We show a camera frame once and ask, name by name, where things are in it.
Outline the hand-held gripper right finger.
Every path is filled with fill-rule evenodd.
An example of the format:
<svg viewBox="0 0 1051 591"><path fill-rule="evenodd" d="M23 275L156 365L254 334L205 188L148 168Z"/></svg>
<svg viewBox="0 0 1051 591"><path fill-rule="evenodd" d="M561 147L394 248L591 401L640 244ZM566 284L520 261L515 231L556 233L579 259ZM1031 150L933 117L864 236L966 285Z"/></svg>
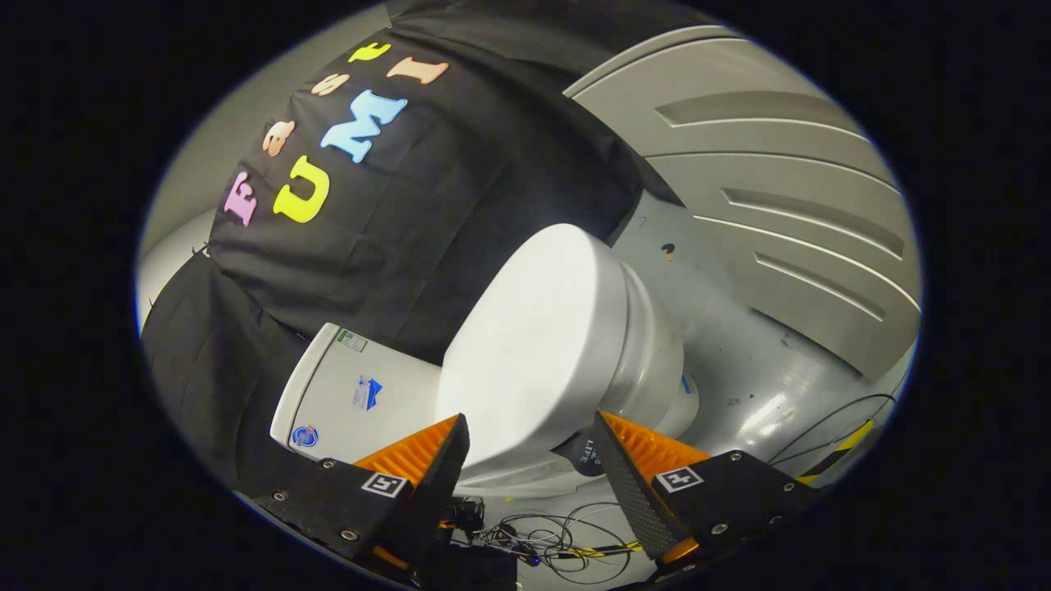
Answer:
<svg viewBox="0 0 1051 591"><path fill-rule="evenodd" d="M593 440L657 579L724 561L826 497L750 453L710 456L614 413L594 413Z"/></svg>

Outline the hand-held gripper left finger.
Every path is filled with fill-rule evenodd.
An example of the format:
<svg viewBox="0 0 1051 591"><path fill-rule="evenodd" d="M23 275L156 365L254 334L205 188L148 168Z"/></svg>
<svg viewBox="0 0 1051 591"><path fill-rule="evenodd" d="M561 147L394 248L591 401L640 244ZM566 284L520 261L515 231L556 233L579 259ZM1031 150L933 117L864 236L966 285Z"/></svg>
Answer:
<svg viewBox="0 0 1051 591"><path fill-rule="evenodd" d="M437 531L469 451L468 420L440 420L365 458L312 460L249 504L294 538L398 586L440 580Z"/></svg>

